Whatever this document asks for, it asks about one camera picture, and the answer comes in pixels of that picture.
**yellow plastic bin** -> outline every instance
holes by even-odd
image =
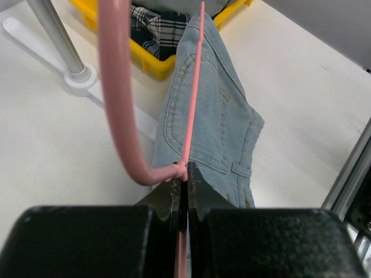
[[[70,2],[79,9],[87,27],[95,31],[97,29],[97,0],[70,0]],[[252,0],[238,0],[225,8],[214,19],[218,30],[233,18],[244,4],[250,6],[251,2]],[[132,39],[130,40],[130,51],[132,59],[141,64],[143,71],[149,71],[159,80],[166,79],[174,70],[175,55],[165,61],[160,61]]]

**folded clothes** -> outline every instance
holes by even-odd
[[[199,12],[201,2],[205,2],[205,12],[213,17],[220,13],[226,6],[237,0],[133,0],[136,6],[146,7],[158,13],[178,12],[194,15]]]
[[[191,18],[189,14],[178,12],[157,14],[134,5],[130,8],[130,17],[131,39],[160,61],[176,54],[176,47]]]
[[[185,29],[177,47],[176,74],[159,117],[153,167],[180,161],[190,106],[199,13]],[[205,15],[198,95],[190,161],[205,180],[230,203],[254,207],[250,190],[252,153],[263,118],[248,104],[228,51],[213,20]],[[144,197],[152,188],[145,187]],[[191,254],[187,235],[187,277]]]

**yellow basket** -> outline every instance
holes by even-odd
[[[218,14],[214,19],[218,30],[242,9],[243,4],[250,6],[251,1],[238,0]],[[95,31],[97,28],[97,0],[70,0],[70,2],[79,9],[87,27]],[[143,71],[149,71],[159,80],[166,79],[174,70],[175,55],[165,61],[160,61],[132,39],[130,40],[130,52],[132,59],[142,65]]]

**plaid shirt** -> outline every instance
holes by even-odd
[[[177,12],[154,13],[146,8],[130,8],[131,37],[160,61],[176,54],[177,45],[191,17]]]

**pink plastic hanger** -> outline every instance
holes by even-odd
[[[178,164],[151,169],[143,155],[134,121],[130,78],[129,0],[99,0],[99,57],[103,97],[111,134],[118,155],[131,178],[142,185],[154,185],[172,178],[187,181],[193,122],[203,42],[205,4],[201,3],[200,37],[188,114],[183,156]]]

